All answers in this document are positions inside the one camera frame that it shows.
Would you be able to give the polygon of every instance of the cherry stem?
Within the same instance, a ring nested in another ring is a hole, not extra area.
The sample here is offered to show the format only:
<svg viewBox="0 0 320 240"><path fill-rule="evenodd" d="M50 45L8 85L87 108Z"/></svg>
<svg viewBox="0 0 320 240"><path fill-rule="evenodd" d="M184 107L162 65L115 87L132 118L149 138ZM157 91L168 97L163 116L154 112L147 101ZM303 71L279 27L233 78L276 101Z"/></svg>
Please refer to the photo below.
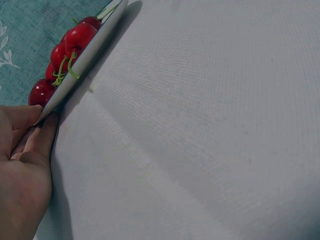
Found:
<svg viewBox="0 0 320 240"><path fill-rule="evenodd" d="M80 76L79 76L78 74L76 74L76 73L72 70L72 68L71 68L71 63L72 63L72 61L73 61L76 57L77 57L77 53L76 53L75 51L73 51L72 54L71 54L71 58L70 58L70 60L69 60L69 62L68 62L68 72L69 72L72 76L74 76L76 79L79 79Z"/></svg>
<svg viewBox="0 0 320 240"><path fill-rule="evenodd" d="M106 16L108 16L109 13L111 13L112 11L114 11L117 7L119 6L118 5L115 5L113 8L111 8L105 15L103 15L103 17L101 17L100 19L104 19Z"/></svg>
<svg viewBox="0 0 320 240"><path fill-rule="evenodd" d="M64 79L64 76L62 76L62 68L64 67L64 64L67 59L68 59L68 57L64 56L64 58L60 64L58 77L56 78L55 82L53 83L53 85L55 85L55 86L60 86L62 83L62 79Z"/></svg>
<svg viewBox="0 0 320 240"><path fill-rule="evenodd" d="M78 25L79 22L78 22L76 19L72 18L72 20L74 21L74 23L75 23L76 25Z"/></svg>
<svg viewBox="0 0 320 240"><path fill-rule="evenodd" d="M58 77L58 73L56 73L55 71L52 73L52 76L54 77Z"/></svg>

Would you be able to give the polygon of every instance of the white tablecloth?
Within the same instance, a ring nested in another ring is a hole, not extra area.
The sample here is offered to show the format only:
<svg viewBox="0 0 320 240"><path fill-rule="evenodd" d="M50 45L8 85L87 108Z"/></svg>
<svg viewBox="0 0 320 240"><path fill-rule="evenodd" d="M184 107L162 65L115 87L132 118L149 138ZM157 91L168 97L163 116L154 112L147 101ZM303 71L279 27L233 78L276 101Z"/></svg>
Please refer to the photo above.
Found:
<svg viewBox="0 0 320 240"><path fill-rule="evenodd" d="M320 239L320 2L129 2L66 105L39 240Z"/></svg>

